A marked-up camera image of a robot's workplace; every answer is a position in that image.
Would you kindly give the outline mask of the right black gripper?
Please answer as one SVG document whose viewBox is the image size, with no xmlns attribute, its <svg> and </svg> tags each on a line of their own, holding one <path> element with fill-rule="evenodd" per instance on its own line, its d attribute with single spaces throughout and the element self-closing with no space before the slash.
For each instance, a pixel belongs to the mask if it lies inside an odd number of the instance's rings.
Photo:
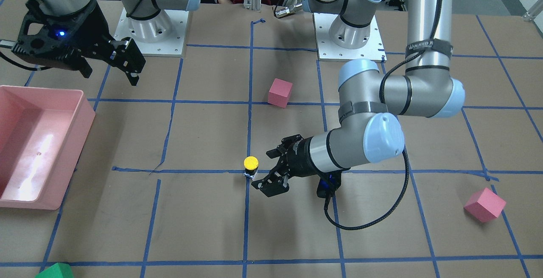
<svg viewBox="0 0 543 278">
<path fill-rule="evenodd" d="M 85 78 L 92 73 L 87 59 L 99 59 L 123 71 L 130 85 L 138 84 L 146 60 L 132 38 L 111 36 L 97 1 L 59 17 L 43 13 L 37 0 L 25 5 L 28 13 L 12 46 L 17 57 L 35 65 L 79 71 Z"/>
</svg>

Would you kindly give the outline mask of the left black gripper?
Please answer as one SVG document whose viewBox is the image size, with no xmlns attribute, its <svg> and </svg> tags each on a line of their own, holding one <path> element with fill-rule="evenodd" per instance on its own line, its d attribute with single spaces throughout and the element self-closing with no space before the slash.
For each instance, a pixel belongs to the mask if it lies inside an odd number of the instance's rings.
<svg viewBox="0 0 543 278">
<path fill-rule="evenodd" d="M 270 159 L 278 158 L 276 166 L 251 185 L 265 196 L 273 197 L 289 191 L 288 180 L 292 177 L 316 175 L 316 166 L 310 157 L 310 141 L 311 138 L 304 139 L 299 134 L 283 138 L 275 149 L 266 151 Z"/>
</svg>

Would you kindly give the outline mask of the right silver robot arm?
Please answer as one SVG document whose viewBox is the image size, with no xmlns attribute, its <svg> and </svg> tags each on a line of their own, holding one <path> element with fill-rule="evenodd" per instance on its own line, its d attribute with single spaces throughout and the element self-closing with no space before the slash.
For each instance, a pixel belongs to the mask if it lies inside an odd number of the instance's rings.
<svg viewBox="0 0 543 278">
<path fill-rule="evenodd" d="M 167 39 L 174 26 L 167 11 L 195 11 L 201 0 L 118 0 L 125 9 L 127 36 L 113 36 L 99 0 L 27 0 L 27 13 L 17 40 L 1 40 L 2 48 L 35 65 L 78 71 L 89 78 L 88 59 L 120 69 L 137 85 L 146 60 L 139 45 Z"/>
</svg>

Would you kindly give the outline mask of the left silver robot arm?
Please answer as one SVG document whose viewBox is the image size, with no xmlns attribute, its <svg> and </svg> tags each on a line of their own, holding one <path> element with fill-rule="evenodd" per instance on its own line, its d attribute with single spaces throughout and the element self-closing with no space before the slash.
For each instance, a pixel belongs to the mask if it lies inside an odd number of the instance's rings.
<svg viewBox="0 0 543 278">
<path fill-rule="evenodd" d="M 394 158 L 405 149 L 399 115 L 448 118 L 464 105 L 463 84 L 450 75 L 452 0 L 409 0 L 405 74 L 382 74 L 359 58 L 338 75 L 340 127 L 313 137 L 285 137 L 266 153 L 274 166 L 252 186 L 272 197 L 289 190 L 292 177 L 318 175 L 324 190 L 341 185 L 341 173 L 353 166 Z"/>
</svg>

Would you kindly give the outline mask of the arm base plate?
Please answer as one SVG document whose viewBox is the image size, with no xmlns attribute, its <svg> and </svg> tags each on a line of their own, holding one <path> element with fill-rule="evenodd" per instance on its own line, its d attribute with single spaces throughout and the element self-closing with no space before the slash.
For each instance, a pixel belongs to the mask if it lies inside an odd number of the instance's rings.
<svg viewBox="0 0 543 278">
<path fill-rule="evenodd" d="M 132 38 L 144 57 L 182 57 L 190 15 L 188 11 L 161 10 L 153 19 L 138 21 L 127 17 L 123 9 L 114 38 Z"/>
<path fill-rule="evenodd" d="M 362 28 L 345 24 L 336 14 L 314 13 L 313 22 L 320 61 L 387 60 L 375 16 L 369 26 Z"/>
</svg>

